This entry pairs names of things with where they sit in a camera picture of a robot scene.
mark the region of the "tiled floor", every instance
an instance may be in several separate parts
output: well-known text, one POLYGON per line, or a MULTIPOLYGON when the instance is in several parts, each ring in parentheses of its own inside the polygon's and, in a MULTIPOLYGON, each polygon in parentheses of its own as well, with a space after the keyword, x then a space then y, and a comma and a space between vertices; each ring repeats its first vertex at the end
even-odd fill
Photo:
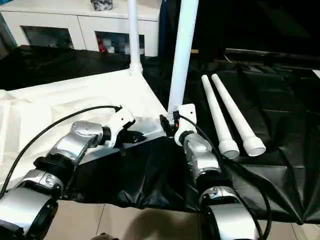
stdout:
MULTIPOLYGON (((266 221, 260 221, 265 227, 266 221)), ((60 201, 45 240, 90 240, 103 232, 120 240, 203 240, 195 213, 60 201)), ((320 227, 273 222, 268 240, 320 240, 320 227)))

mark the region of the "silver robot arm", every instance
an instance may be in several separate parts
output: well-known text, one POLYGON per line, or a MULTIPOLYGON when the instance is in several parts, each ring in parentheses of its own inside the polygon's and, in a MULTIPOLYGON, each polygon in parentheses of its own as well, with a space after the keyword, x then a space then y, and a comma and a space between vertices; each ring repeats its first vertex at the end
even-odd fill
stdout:
POLYGON ((89 148, 113 148, 118 134, 135 122, 125 108, 116 112, 106 126, 75 122, 45 157, 35 160, 35 169, 0 199, 0 239, 42 240, 58 210, 75 169, 89 148))
MULTIPOLYGON (((179 115, 197 122, 193 104, 181 105, 179 115)), ((214 240, 257 240, 255 222, 232 186, 212 147, 196 128, 183 118, 178 120, 174 140, 183 146, 199 203, 214 240)))

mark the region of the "pipe end cap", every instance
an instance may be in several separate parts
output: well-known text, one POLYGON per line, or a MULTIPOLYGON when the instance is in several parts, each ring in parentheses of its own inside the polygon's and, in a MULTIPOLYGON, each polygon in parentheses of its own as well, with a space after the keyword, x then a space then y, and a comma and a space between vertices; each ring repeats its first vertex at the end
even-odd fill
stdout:
POLYGON ((266 151, 266 146, 257 136, 253 136, 245 140, 243 142, 243 147, 250 157, 259 156, 266 151))
POLYGON ((219 150, 228 159, 235 159, 240 153, 237 143, 232 139, 221 141, 219 143, 219 150))

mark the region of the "black cloth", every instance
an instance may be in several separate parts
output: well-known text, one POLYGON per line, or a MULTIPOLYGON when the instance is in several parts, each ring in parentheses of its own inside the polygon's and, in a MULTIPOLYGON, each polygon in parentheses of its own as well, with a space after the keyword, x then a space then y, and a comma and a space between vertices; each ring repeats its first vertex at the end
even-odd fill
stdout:
MULTIPOLYGON (((20 47, 0 61, 5 90, 105 73, 128 67, 120 55, 82 50, 20 47)), ((144 58, 143 75, 162 104, 169 99, 172 60, 144 58)), ((201 75, 218 73, 267 151, 248 157, 223 104, 227 124, 240 148, 236 159, 252 176, 228 168, 235 189, 260 219, 266 218, 263 186, 275 221, 320 223, 320 79, 311 70, 223 64, 204 72, 190 64, 184 103, 194 103, 198 125, 218 140, 201 75)), ((182 148, 162 137, 81 165, 66 199, 121 207, 198 212, 198 193, 182 148)))

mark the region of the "white tube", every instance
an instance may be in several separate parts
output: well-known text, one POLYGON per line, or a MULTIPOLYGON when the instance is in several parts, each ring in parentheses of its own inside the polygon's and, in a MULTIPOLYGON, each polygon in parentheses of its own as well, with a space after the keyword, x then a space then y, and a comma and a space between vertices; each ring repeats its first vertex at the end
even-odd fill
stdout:
POLYGON ((255 135, 218 75, 213 74, 211 78, 232 118, 232 121, 234 122, 234 125, 236 126, 236 129, 240 133, 246 153, 250 157, 263 154, 266 151, 266 146, 261 139, 255 135))
POLYGON ((176 37, 168 113, 183 103, 199 0, 182 0, 176 37))
POLYGON ((224 115, 221 112, 218 100, 210 85, 208 76, 203 75, 201 79, 206 99, 208 100, 216 134, 219 138, 219 150, 221 154, 228 159, 235 159, 239 156, 238 145, 231 136, 224 115))
POLYGON ((138 32, 137 0, 128 0, 129 40, 130 40, 130 72, 141 73, 140 43, 138 32))

